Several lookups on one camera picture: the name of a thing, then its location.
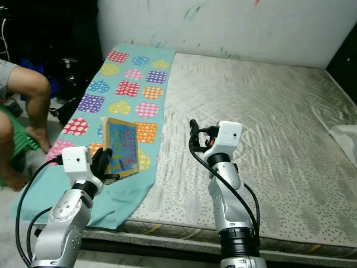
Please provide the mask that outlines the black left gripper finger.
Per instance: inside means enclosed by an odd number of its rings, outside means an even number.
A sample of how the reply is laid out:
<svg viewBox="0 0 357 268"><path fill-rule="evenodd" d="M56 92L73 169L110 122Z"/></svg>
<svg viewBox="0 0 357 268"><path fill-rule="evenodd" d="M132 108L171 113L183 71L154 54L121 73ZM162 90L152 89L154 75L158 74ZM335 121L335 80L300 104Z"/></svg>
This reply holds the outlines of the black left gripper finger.
<svg viewBox="0 0 357 268"><path fill-rule="evenodd" d="M112 159L113 150L99 148L95 153L95 176L112 177L114 174L110 171L110 160Z"/></svg>

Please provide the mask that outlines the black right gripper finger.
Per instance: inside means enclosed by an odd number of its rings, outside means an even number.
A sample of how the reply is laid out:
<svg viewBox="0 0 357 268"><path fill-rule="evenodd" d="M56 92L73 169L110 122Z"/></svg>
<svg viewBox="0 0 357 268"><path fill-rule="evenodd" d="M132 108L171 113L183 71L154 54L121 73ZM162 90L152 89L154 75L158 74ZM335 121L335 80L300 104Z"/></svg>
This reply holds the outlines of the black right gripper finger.
<svg viewBox="0 0 357 268"><path fill-rule="evenodd" d="M190 138L189 138L189 149L190 150L201 150L202 146L199 141L200 128L198 122L192 118L189 120L189 125L191 128Z"/></svg>

